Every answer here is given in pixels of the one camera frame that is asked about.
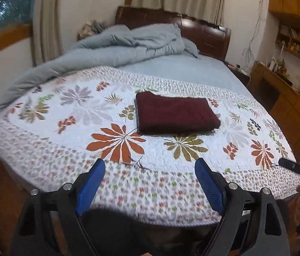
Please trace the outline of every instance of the light blue bed sheet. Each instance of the light blue bed sheet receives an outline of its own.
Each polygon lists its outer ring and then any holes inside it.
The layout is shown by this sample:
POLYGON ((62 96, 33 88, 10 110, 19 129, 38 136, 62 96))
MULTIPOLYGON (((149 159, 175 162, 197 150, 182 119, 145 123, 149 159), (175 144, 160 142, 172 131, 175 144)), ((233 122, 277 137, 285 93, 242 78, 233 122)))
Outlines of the light blue bed sheet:
POLYGON ((224 65, 223 62, 199 55, 199 59, 187 55, 168 55, 143 62, 120 66, 119 69, 159 78, 200 83, 229 89, 253 98, 248 89, 224 65))

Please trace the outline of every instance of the wooden headboard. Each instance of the wooden headboard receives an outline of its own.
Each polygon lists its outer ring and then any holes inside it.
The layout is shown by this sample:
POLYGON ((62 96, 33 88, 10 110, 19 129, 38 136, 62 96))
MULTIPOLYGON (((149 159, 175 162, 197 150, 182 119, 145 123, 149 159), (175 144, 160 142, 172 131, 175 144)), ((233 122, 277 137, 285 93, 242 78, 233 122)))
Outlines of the wooden headboard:
POLYGON ((194 42, 197 49, 200 50, 200 54, 220 61, 225 60, 231 39, 229 28, 161 9, 120 6, 115 16, 115 24, 124 24, 130 29, 155 23, 177 23, 182 37, 194 42))

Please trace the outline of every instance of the white quilt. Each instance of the white quilt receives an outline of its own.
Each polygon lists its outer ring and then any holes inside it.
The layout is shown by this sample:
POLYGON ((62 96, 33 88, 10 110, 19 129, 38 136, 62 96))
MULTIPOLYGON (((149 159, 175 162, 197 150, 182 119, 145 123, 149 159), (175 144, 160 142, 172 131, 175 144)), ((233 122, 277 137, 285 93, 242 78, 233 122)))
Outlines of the white quilt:
POLYGON ((16 100, 0 120, 0 157, 43 191, 75 181, 103 158, 106 174, 91 207, 170 226, 219 219, 194 174, 199 157, 229 182, 251 191, 268 187, 275 198, 295 193, 300 183, 299 175, 276 166, 280 157, 294 156, 256 100, 112 67, 56 78, 16 100), (140 135, 135 105, 140 91, 205 97, 221 127, 199 135, 140 135))

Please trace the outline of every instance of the maroon towel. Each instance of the maroon towel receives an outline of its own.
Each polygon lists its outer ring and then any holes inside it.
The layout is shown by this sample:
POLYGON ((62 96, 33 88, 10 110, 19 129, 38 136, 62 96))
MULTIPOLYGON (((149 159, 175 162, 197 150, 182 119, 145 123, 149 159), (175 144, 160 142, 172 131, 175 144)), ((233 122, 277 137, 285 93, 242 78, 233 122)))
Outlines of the maroon towel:
POLYGON ((141 92, 136 95, 141 134, 207 132, 220 127, 220 120, 205 98, 163 97, 141 92))

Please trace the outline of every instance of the blue gripper pad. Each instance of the blue gripper pad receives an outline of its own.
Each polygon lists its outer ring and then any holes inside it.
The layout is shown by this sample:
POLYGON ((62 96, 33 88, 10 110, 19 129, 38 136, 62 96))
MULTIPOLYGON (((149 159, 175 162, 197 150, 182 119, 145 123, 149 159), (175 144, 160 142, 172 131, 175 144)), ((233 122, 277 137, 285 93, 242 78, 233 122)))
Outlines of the blue gripper pad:
POLYGON ((105 163, 102 159, 98 159, 95 162, 94 166, 94 171, 78 194, 77 207, 75 208, 75 211, 80 216, 83 214, 83 212, 89 210, 100 182, 103 180, 103 177, 105 175, 105 163))
POLYGON ((224 204, 222 191, 213 181, 211 175, 209 174, 209 171, 206 169, 205 164, 206 163, 202 158, 197 159, 197 161, 195 162, 195 175, 212 209, 218 212, 219 215, 223 215, 224 204))

